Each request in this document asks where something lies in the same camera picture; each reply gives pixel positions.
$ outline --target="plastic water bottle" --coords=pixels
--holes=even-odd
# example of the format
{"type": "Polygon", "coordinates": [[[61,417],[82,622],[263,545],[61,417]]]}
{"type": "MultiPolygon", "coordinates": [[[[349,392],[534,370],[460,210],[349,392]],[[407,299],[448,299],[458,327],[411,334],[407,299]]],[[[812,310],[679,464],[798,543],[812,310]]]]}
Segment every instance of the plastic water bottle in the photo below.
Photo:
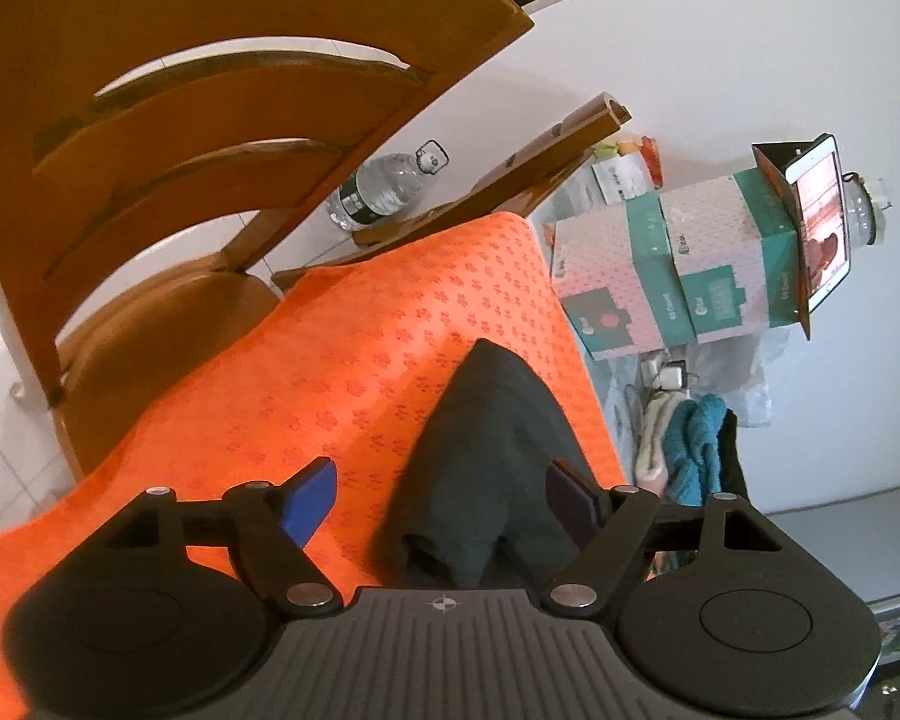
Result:
{"type": "Polygon", "coordinates": [[[450,157],[437,141],[415,154],[389,154],[364,162],[324,200],[330,218],[344,230],[362,230],[423,197],[450,157]]]}

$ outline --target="bottle cap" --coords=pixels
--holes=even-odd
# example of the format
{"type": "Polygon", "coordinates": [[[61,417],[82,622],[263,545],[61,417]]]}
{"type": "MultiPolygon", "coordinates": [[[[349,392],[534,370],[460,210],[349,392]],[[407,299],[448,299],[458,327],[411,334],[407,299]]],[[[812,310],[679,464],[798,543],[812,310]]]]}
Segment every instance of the bottle cap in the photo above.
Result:
{"type": "Polygon", "coordinates": [[[416,150],[416,166],[427,175],[433,175],[450,164],[450,156],[437,141],[427,141],[416,150]]]}

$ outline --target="bottle label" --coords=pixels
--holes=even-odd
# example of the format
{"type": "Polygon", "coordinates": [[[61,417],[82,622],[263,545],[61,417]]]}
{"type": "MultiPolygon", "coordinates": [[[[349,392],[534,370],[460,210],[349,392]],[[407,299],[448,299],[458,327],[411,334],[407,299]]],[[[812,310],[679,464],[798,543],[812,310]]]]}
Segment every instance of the bottle label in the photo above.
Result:
{"type": "Polygon", "coordinates": [[[368,207],[362,196],[360,196],[355,173],[341,185],[340,204],[348,217],[352,218],[357,224],[372,224],[384,218],[384,214],[378,214],[375,210],[368,207]]]}

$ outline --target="tissue box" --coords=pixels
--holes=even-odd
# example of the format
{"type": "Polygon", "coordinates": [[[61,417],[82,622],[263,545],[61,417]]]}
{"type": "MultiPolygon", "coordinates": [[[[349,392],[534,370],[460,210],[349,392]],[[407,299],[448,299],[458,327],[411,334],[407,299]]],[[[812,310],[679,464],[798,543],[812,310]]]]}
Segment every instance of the tissue box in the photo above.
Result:
{"type": "Polygon", "coordinates": [[[655,193],[557,222],[552,284],[597,360],[694,339],[655,193]]]}
{"type": "Polygon", "coordinates": [[[799,322],[797,231],[755,167],[660,196],[701,343],[799,322]]]}

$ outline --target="orange tablecloth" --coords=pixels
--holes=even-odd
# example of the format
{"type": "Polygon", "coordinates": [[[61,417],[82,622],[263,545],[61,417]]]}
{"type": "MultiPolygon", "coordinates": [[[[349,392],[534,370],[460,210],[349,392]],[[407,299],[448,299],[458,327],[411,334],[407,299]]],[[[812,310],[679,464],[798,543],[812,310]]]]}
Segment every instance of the orange tablecloth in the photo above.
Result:
{"type": "MultiPolygon", "coordinates": [[[[259,327],[154,403],[48,514],[0,535],[0,630],[13,602],[143,488],[217,498],[338,464],[336,507],[307,554],[349,597],[379,584],[370,538],[413,442],[477,338],[511,348],[552,389],[597,479],[623,475],[538,244],[496,214],[367,263],[308,274],[259,327]]],[[[223,550],[195,560],[229,570],[223,550]]],[[[0,653],[0,720],[25,707],[0,653]]]]}

